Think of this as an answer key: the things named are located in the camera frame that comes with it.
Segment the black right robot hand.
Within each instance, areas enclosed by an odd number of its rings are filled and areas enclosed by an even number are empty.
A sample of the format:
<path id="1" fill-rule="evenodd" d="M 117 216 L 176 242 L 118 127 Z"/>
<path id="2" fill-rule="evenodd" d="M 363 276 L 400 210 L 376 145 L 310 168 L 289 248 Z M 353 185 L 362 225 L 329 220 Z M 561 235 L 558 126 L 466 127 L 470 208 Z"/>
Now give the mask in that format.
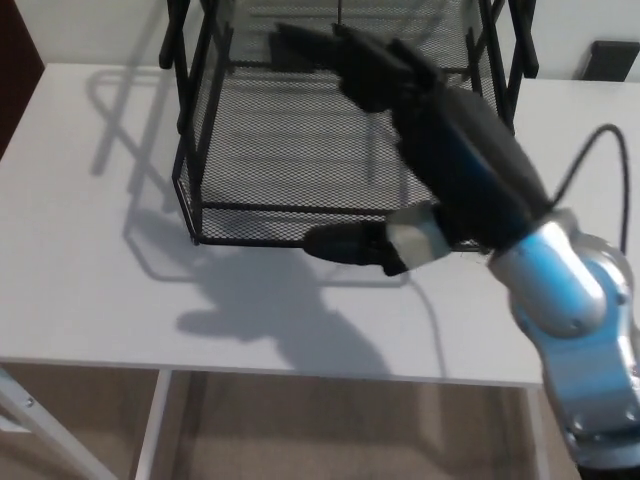
<path id="1" fill-rule="evenodd" d="M 449 85 L 406 43 L 345 25 L 327 34 L 280 23 L 276 31 L 294 52 L 335 73 L 341 93 L 362 111 L 390 114 L 400 160 L 432 195 L 379 221 L 312 228 L 306 254 L 396 276 L 465 241 L 506 249 L 550 211 L 540 177 L 507 125 L 479 94 Z"/>

